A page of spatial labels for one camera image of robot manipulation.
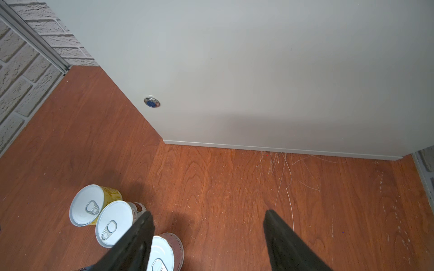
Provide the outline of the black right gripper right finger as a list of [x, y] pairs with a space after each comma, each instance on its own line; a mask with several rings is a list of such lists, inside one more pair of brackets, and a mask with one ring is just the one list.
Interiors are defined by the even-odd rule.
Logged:
[[263, 229], [273, 271], [331, 270], [274, 210], [266, 211]]

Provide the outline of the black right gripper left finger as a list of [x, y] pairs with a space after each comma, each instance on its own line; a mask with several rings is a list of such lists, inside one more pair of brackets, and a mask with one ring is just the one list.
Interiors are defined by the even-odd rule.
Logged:
[[153, 216], [146, 211], [92, 271], [145, 271], [148, 267], [155, 232]]

